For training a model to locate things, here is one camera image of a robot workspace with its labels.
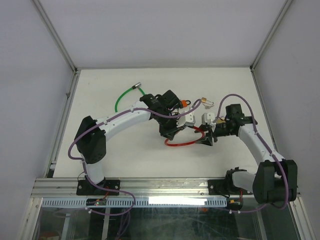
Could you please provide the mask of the red cable lock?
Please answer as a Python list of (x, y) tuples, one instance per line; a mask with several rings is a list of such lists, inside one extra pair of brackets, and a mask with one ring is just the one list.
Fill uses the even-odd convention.
[(166, 139), (164, 144), (167, 147), (185, 147), (194, 145), (197, 141), (205, 137), (205, 132), (196, 126), (186, 127), (184, 130), (179, 131), (173, 140)]

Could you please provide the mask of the large brass padlock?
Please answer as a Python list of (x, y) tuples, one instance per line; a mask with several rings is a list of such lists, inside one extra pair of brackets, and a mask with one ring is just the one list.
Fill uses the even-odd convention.
[(225, 122), (226, 122), (225, 120), (220, 119), (220, 118), (216, 121), (217, 124), (221, 124), (221, 123), (225, 123)]

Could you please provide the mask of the orange black padlock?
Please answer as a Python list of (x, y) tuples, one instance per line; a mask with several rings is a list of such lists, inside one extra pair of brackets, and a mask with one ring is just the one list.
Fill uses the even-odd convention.
[(178, 107), (179, 109), (183, 109), (183, 108), (186, 108), (187, 106), (189, 106), (190, 104), (191, 104), (191, 101), (190, 101), (190, 100), (180, 100), (180, 101), (178, 102), (177, 107)]

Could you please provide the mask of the small brass long-shackle padlock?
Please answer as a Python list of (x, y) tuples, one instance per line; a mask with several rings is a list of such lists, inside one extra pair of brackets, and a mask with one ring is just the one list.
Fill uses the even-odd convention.
[(204, 108), (205, 109), (211, 109), (214, 105), (215, 105), (215, 103), (213, 102), (213, 101), (211, 101), (211, 100), (208, 100), (207, 98), (205, 98), (205, 97), (202, 97), (201, 98), (201, 103), (202, 103), (202, 105), (204, 106)]

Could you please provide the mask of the green cable lock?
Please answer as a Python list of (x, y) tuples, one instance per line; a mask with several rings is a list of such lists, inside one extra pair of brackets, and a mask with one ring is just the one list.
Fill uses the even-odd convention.
[(142, 83), (141, 82), (137, 82), (135, 83), (133, 86), (129, 87), (127, 90), (125, 90), (115, 101), (114, 104), (114, 111), (117, 113), (119, 111), (119, 105), (121, 104), (121, 102), (123, 101), (123, 99), (126, 99), (127, 96), (131, 96), (132, 92), (140, 92), (140, 94), (142, 96), (144, 96), (146, 93), (145, 91), (142, 89)]

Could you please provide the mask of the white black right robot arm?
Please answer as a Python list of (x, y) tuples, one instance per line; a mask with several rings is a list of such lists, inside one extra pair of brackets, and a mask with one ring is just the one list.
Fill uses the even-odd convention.
[(213, 113), (204, 113), (200, 130), (205, 136), (197, 143), (212, 146), (221, 137), (236, 136), (248, 148), (258, 168), (256, 173), (236, 167), (227, 170), (220, 183), (209, 185), (210, 191), (225, 197), (246, 190), (259, 204), (293, 202), (297, 198), (298, 166), (271, 149), (258, 131), (257, 122), (246, 116), (240, 104), (226, 106), (226, 118), (218, 122)]

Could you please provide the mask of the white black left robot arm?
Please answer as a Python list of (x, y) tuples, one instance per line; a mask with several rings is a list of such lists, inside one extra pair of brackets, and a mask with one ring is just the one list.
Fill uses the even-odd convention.
[(120, 182), (107, 180), (102, 170), (107, 142), (120, 132), (149, 120), (158, 123), (162, 137), (173, 140), (175, 134), (186, 127), (188, 117), (193, 116), (194, 108), (190, 104), (167, 90), (164, 94), (145, 94), (130, 107), (104, 118), (85, 117), (70, 146), (80, 153), (78, 159), (85, 174), (85, 178), (78, 181), (77, 195), (119, 195)]

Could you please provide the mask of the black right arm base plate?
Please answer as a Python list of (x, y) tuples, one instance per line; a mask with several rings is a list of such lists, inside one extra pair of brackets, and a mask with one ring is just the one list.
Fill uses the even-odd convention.
[(210, 196), (220, 195), (226, 198), (230, 196), (230, 190), (225, 179), (209, 179), (207, 181), (207, 188)]

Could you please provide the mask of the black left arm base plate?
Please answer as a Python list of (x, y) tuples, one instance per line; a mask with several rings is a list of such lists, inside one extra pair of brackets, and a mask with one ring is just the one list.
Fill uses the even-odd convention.
[(79, 180), (77, 182), (77, 196), (118, 196), (120, 193), (120, 183), (118, 179), (104, 179), (98, 183), (98, 187), (92, 185), (88, 179)]

